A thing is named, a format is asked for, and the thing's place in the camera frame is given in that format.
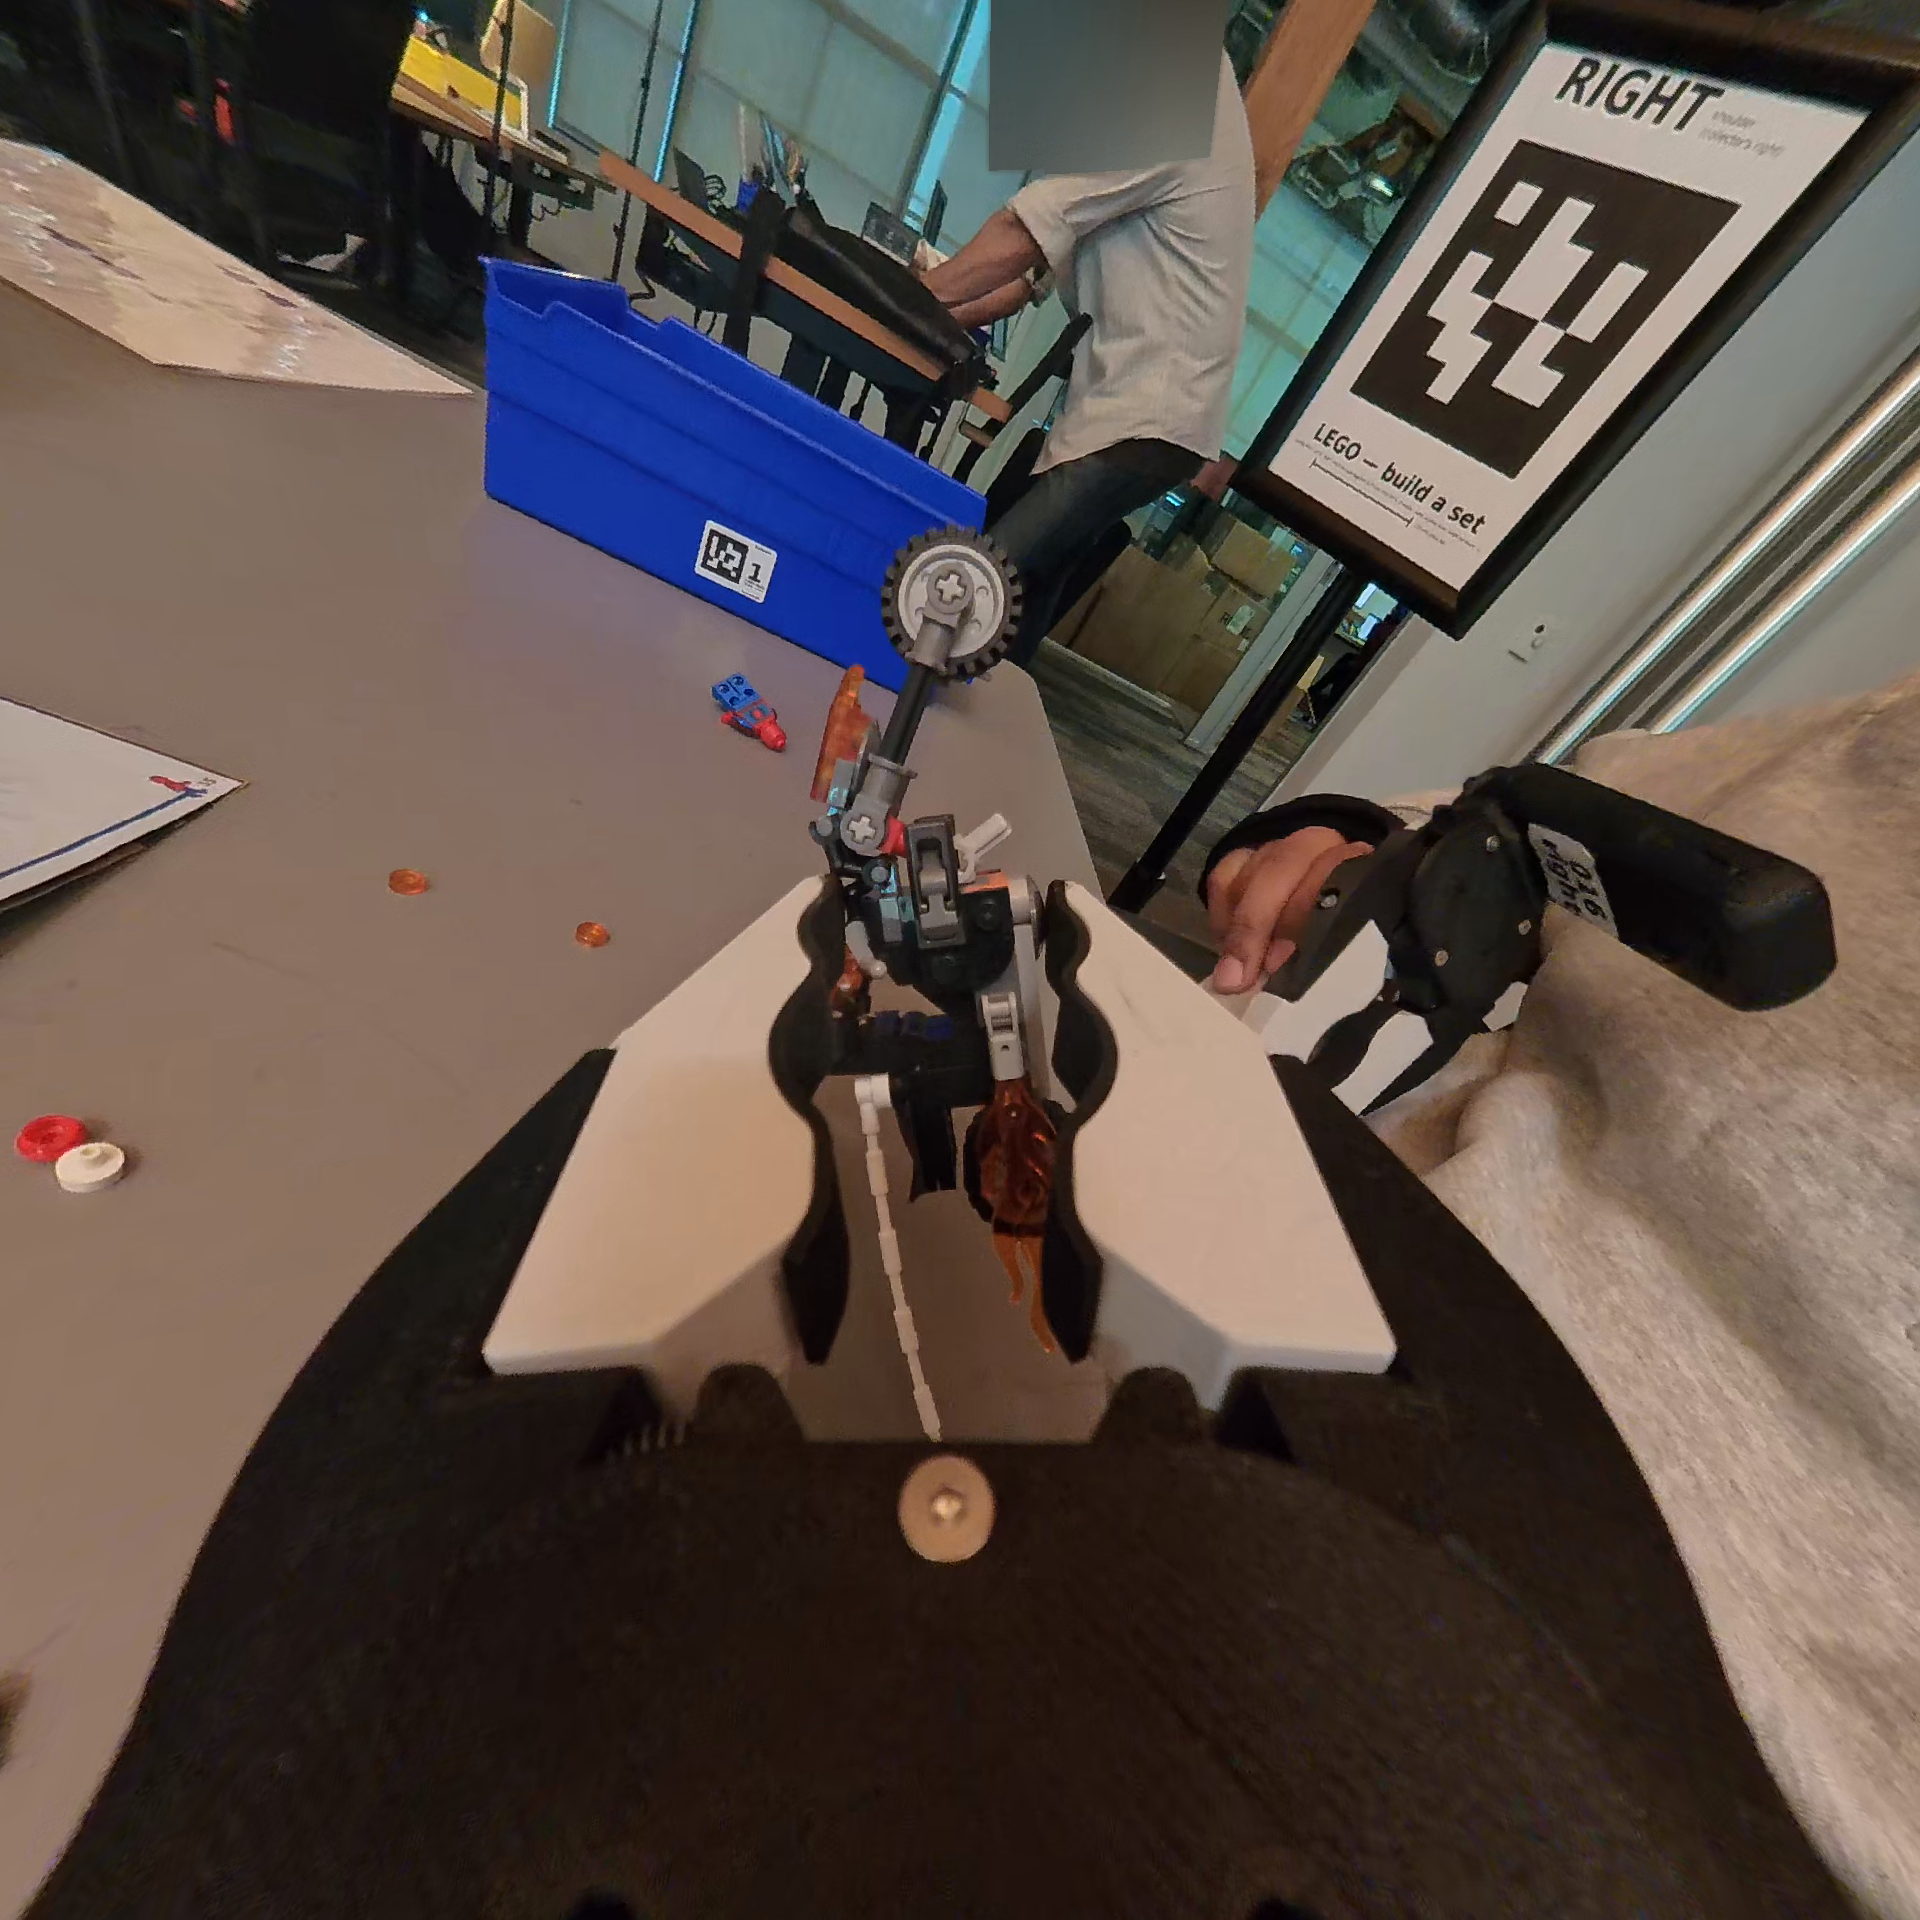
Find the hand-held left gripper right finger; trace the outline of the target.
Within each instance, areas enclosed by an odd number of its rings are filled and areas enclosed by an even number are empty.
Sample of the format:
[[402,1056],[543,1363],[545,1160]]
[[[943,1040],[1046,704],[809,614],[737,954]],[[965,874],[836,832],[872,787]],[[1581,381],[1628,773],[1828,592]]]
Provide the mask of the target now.
[[1204,1413],[1254,1372],[1385,1375],[1398,1354],[1258,1038],[1087,886],[1040,906],[1058,1107],[1037,1437],[1090,1437],[1166,1372]]

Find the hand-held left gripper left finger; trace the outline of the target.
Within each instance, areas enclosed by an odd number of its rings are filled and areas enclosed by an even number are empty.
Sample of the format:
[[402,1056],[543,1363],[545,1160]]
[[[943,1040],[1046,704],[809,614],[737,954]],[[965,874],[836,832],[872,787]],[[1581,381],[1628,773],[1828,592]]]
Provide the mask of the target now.
[[688,1418],[709,1374],[822,1364],[847,1213],[817,1092],[845,963],[836,879],[805,879],[613,1044],[486,1332],[496,1375],[634,1370]]

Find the lego motorcycle model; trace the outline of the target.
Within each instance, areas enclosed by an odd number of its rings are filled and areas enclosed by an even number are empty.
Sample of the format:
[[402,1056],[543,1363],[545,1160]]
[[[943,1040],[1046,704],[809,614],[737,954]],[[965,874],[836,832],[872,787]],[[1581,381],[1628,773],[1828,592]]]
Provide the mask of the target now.
[[905,678],[885,724],[847,668],[822,731],[810,837],[842,906],[842,967],[828,995],[832,1071],[850,1079],[880,1270],[919,1427],[943,1436],[895,1234],[880,1122],[895,1119],[911,1195],[959,1191],[984,1220],[1015,1306],[1049,1354],[1042,1245],[1062,1118],[1049,1101],[1040,886],[1000,867],[1000,814],[959,830],[905,816],[909,754],[929,695],[1008,656],[1023,603],[1016,567],[959,526],[909,538],[880,582],[880,623]]

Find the lego instruction booklet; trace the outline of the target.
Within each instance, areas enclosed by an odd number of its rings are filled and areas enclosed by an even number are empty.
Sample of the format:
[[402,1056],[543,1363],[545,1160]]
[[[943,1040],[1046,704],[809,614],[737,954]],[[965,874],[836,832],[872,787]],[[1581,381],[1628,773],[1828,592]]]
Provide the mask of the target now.
[[241,780],[1,701],[1,909],[132,856],[241,788]]

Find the person's right hand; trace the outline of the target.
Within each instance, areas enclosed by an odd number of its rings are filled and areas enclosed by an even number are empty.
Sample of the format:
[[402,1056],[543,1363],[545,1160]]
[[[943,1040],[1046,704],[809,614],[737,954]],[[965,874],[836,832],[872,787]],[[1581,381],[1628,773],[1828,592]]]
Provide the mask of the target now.
[[1204,908],[1217,997],[1258,992],[1295,954],[1328,878],[1372,847],[1304,828],[1258,847],[1228,852],[1207,878]]

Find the silver metal rails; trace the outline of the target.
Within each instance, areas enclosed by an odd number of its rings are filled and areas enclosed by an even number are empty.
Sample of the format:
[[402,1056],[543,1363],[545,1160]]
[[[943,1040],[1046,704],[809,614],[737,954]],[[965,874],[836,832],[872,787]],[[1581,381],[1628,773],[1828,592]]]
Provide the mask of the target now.
[[1700,635],[1712,618],[1753,584],[1790,539],[1810,526],[1838,494],[1839,482],[1886,443],[1916,412],[1917,350],[1806,458],[1770,494],[1759,515],[1634,637],[1574,704],[1527,749],[1528,762],[1564,762],[1600,722],[1617,715],[1630,698]]

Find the framed tag sign on stand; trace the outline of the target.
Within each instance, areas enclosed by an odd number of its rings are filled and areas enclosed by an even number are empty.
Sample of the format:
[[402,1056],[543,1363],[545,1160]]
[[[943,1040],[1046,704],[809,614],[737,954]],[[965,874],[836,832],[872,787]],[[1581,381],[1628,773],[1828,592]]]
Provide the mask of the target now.
[[1527,752],[1916,333],[1916,4],[1530,4],[1237,470],[1312,550],[1116,886],[1229,821],[1366,592],[1276,799]]

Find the blue plastic bin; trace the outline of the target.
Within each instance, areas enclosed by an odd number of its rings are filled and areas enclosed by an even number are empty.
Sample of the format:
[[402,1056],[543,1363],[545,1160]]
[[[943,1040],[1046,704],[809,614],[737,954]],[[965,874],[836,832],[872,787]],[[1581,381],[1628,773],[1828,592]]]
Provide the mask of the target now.
[[486,262],[486,494],[868,680],[895,550],[984,496],[610,280]]

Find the black bag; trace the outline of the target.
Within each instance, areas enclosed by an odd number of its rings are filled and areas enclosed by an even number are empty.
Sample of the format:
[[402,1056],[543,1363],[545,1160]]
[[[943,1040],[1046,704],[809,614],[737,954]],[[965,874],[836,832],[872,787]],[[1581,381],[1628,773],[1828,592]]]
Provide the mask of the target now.
[[774,254],[868,319],[936,357],[946,371],[990,373],[978,336],[958,324],[919,274],[862,234],[830,224],[810,196],[785,206]]

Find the wooden background desk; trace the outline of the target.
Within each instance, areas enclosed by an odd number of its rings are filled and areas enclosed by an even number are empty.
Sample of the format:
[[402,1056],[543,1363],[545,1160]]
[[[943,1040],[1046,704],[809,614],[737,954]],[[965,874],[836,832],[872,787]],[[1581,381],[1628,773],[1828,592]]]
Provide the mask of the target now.
[[766,262],[746,259],[750,239],[727,221],[712,216],[671,187],[641,175],[629,162],[600,152],[600,179],[605,187],[633,195],[647,206],[644,228],[676,234],[702,260],[709,279],[709,295],[718,299],[725,315],[725,344],[740,357],[751,354],[751,324],[767,319],[778,324],[800,371],[785,371],[784,379],[802,384],[807,368],[817,366],[820,376],[830,368],[842,368],[866,379],[895,406],[897,413],[917,416],[928,399],[959,399],[983,413],[991,430],[1016,418],[1015,404],[998,397],[990,386],[974,379],[962,381],[958,371],[942,357],[921,350],[903,333],[880,324],[847,299],[798,272],[789,260],[767,255]]

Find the printed paper sheet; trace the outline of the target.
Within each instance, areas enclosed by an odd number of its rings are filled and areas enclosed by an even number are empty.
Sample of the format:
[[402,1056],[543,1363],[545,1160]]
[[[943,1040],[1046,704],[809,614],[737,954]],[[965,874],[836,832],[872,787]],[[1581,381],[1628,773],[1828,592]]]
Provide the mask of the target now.
[[308,390],[472,394],[70,158],[8,138],[1,280],[152,368]]

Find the wooden post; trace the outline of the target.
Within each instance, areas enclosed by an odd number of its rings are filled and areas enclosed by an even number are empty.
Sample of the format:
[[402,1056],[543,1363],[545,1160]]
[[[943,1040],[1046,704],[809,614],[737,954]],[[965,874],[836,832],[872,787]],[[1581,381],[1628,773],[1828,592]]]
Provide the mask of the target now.
[[1374,10],[1375,2],[1284,2],[1277,10],[1240,88],[1254,152],[1254,212],[1277,195]]

